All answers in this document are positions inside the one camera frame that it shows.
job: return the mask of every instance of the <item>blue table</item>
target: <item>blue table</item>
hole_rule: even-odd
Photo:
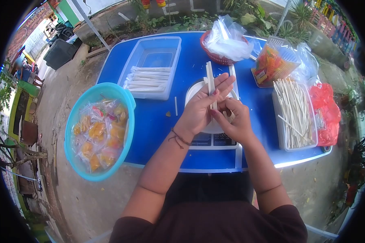
[[[157,34],[157,36],[180,36],[181,53],[174,76],[169,100],[136,99],[134,138],[126,157],[126,164],[144,167],[153,153],[160,146],[170,128],[175,125],[184,110],[185,95],[189,87],[198,79],[206,76],[205,63],[210,61],[200,46],[199,39],[204,32],[175,32]],[[123,41],[116,44],[110,51],[97,79],[102,82],[117,83],[120,73],[140,38]],[[260,39],[261,46],[266,40]],[[322,152],[320,147],[302,150],[300,152],[285,152],[279,149],[276,119],[274,115],[271,93],[272,88],[258,88],[250,68],[254,61],[243,60],[235,64],[237,85],[240,100],[250,110],[251,125],[254,133],[262,142],[267,153],[277,168],[303,163],[325,156],[331,152]],[[214,62],[214,75],[219,71],[229,72],[228,66]],[[174,97],[177,97],[175,116]],[[171,117],[165,114],[170,111]],[[247,170],[246,158],[242,147],[235,150],[189,150],[180,172],[216,173],[239,172]]]

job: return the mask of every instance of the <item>clear plastic container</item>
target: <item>clear plastic container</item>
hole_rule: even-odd
[[[288,143],[286,141],[286,136],[285,136],[285,122],[277,116],[277,115],[280,115],[280,116],[284,117],[284,115],[282,114],[282,110],[281,110],[279,99],[277,97],[276,90],[273,89],[272,99],[273,99],[274,114],[276,116],[279,147],[280,147],[280,149],[285,150],[287,152],[293,152],[293,151],[303,150],[303,149],[307,149],[307,148],[314,148],[314,147],[316,147],[316,145],[318,145],[318,129],[316,128],[315,113],[314,113],[314,109],[312,107],[311,97],[309,96],[308,89],[305,84],[298,84],[298,85],[301,86],[301,88],[303,89],[303,91],[307,97],[309,117],[312,121],[312,124],[311,124],[312,140],[314,141],[314,143],[311,145],[305,146],[305,147],[301,147],[301,148],[288,148]]]
[[[273,87],[273,81],[285,79],[301,61],[291,43],[285,39],[269,36],[251,68],[260,88]]]
[[[117,84],[123,87],[127,75],[131,73],[131,67],[133,66],[149,68],[171,67],[172,70],[163,92],[131,92],[134,98],[139,99],[169,99],[180,51],[181,38],[178,36],[151,37],[139,40],[127,59]]]

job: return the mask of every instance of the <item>maroon shirt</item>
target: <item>maroon shirt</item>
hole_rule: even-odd
[[[110,242],[307,242],[293,205],[264,214],[248,202],[182,203],[152,224],[137,217],[116,221]]]

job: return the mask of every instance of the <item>wrist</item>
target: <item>wrist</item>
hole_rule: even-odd
[[[257,143],[260,143],[260,141],[258,140],[256,135],[253,132],[251,132],[245,136],[245,139],[241,141],[240,144],[244,149],[249,149],[251,147],[254,147]]]
[[[187,129],[183,124],[181,124],[180,121],[177,121],[173,127],[173,130],[188,143],[192,142],[192,139],[195,136],[195,134]]]

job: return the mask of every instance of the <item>bracelet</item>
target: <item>bracelet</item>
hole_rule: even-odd
[[[181,142],[185,143],[186,145],[188,146],[192,146],[192,143],[188,143],[187,141],[185,141],[185,139],[183,139],[182,137],[180,137],[174,130],[173,128],[170,129],[174,134],[175,136],[174,137],[171,137],[168,139],[168,141],[170,139],[175,139],[176,140],[176,143],[180,146],[181,149],[183,149],[184,147],[180,145],[180,143],[177,141],[177,138],[181,140]]]

